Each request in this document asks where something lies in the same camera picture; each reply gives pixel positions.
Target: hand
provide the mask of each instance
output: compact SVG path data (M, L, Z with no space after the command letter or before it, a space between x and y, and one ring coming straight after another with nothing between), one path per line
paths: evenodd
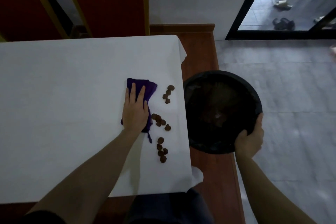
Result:
M131 94L128 88L126 89L123 124L127 131L140 134L147 124L149 113L147 101L144 102L144 94L145 86L141 88L138 99L135 101L135 83L132 83Z
M245 129L239 133L234 143L236 156L252 158L261 149L264 137L264 130L261 127L263 116L263 113L258 115L254 130L250 135L247 135Z

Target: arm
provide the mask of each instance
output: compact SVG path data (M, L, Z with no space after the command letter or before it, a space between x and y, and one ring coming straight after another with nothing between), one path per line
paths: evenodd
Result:
M254 131L248 136L246 130L243 130L235 142L237 164L243 178L247 198L258 223L316 224L285 197L253 161L252 157L263 144L262 119L263 114L260 114Z
M92 223L100 206L111 193L124 166L128 152L146 126L148 105L144 104L145 86L135 102L135 84L126 90L124 130L100 152L69 174L30 211L48 210L67 224Z

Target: black bowl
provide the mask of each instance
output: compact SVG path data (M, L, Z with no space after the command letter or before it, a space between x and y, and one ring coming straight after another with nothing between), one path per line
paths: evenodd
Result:
M189 144L206 153L234 152L237 135L243 129L252 133L263 112L254 88L233 73L199 73L183 86Z

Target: white tablecloth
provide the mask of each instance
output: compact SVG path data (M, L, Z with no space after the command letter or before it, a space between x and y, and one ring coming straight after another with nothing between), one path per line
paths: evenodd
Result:
M112 197L187 191L193 180L177 36L0 43L0 203L38 201L114 139L126 79L158 84L149 101L171 125L153 125L128 154ZM162 95L174 85L170 104ZM157 138L165 138L167 162Z

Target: purple cloth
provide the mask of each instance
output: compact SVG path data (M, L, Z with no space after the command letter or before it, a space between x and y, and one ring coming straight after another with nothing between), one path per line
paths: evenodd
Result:
M135 83L135 100L138 99L138 95L140 93L140 90L141 90L142 86L145 85L146 90L145 90L145 95L143 97L143 100L144 101L146 100L147 104L148 104L149 99L151 98L153 93L156 91L156 88L157 88L158 85L154 82L149 81L149 80L137 80L137 79L127 78L127 87L129 89L129 93L131 93L133 82ZM149 111L147 124L146 124L145 128L142 130L142 133L148 133L148 139L149 139L150 143L152 143L151 136L149 135L149 130L150 130L151 125L152 125L151 112Z

